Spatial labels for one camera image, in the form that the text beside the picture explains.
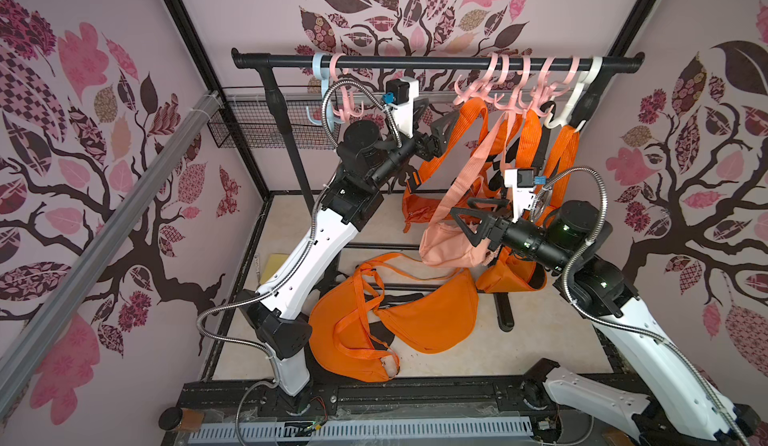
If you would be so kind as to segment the dark orange waist bag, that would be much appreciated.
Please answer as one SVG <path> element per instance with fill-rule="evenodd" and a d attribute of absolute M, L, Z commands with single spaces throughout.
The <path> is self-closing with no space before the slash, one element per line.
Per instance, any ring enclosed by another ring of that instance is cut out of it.
<path fill-rule="evenodd" d="M 447 121 L 443 138 L 439 140 L 443 148 L 442 155 L 430 161 L 424 161 L 406 183 L 401 203 L 405 221 L 404 233 L 407 233 L 413 224 L 426 224 L 431 220 L 439 201 L 420 196 L 418 190 L 438 172 L 451 152 L 461 145 L 465 134 L 478 120 L 481 121 L 480 133 L 475 148 L 471 149 L 472 153 L 479 150 L 480 144 L 489 134 L 488 108 L 485 102 L 478 98 L 470 99 L 459 109 L 442 117 L 442 120 Z"/>

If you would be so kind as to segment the peach pink bag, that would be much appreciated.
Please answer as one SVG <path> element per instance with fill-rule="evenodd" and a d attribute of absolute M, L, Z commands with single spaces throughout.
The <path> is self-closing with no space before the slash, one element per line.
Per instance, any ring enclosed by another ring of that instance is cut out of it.
<path fill-rule="evenodd" d="M 441 200 L 425 230 L 419 254 L 421 261 L 430 267 L 474 268 L 488 265 L 494 253 L 489 250 L 489 241 L 482 239 L 478 246 L 473 246 L 461 226 L 450 216 L 451 210 L 458 205 L 470 190 L 484 167 L 496 139 L 502 140 L 502 146 L 519 131 L 521 121 L 515 114 L 505 113 L 481 141 L 478 148 L 460 171 L 456 180 Z"/>

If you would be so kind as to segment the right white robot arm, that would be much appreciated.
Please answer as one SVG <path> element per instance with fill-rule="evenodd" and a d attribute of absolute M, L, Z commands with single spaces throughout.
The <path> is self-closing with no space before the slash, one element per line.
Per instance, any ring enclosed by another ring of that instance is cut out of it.
<path fill-rule="evenodd" d="M 631 281 L 597 254 L 611 232 L 600 210 L 569 201 L 544 225 L 491 211 L 453 208 L 472 245 L 505 247 L 555 274 L 561 296 L 605 336 L 649 389 L 629 393 L 542 361 L 547 397 L 622 431 L 640 445 L 748 444 L 761 420 L 707 380 L 653 318 Z"/>

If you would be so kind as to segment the orange backpack with straps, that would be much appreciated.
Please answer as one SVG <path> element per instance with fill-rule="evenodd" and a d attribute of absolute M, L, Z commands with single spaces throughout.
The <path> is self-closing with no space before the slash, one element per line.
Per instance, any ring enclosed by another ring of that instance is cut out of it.
<path fill-rule="evenodd" d="M 379 274 L 366 264 L 317 302 L 309 318 L 309 346 L 323 369 L 364 383 L 393 378 L 386 364 L 398 368 L 399 357 L 372 334 L 368 319 L 378 310 L 384 293 Z"/>

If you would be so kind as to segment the bright orange sling bag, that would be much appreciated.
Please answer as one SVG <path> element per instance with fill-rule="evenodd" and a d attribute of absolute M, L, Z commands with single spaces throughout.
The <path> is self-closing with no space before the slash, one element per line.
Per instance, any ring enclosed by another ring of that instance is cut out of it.
<path fill-rule="evenodd" d="M 523 136 L 528 136 L 528 139 L 524 140 L 522 153 L 519 152 L 519 141 L 516 140 L 507 150 L 505 162 L 531 168 L 539 147 L 543 145 L 544 135 L 524 133 Z M 544 166 L 543 173 L 547 178 L 574 166 L 579 142 L 580 134 L 570 126 L 558 134 Z M 543 289 L 546 284 L 547 273 L 543 266 L 513 255 L 505 247 L 501 247 L 495 261 L 476 281 L 477 289 L 487 294 L 534 292 Z"/>

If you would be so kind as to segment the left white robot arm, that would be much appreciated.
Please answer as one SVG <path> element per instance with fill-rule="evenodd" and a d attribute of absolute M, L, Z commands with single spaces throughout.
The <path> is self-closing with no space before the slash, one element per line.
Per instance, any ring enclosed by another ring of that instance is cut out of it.
<path fill-rule="evenodd" d="M 404 179 L 411 159 L 441 158 L 458 129 L 458 112 L 434 121 L 427 134 L 414 132 L 396 145 L 383 140 L 372 121 L 357 121 L 344 132 L 336 152 L 341 160 L 334 178 L 316 202 L 310 229 L 275 275 L 257 291 L 245 291 L 240 311 L 255 331 L 273 367 L 274 384 L 288 397 L 310 382 L 304 349 L 311 337 L 301 308 L 339 253 L 373 217 L 383 202 L 383 187 Z"/>

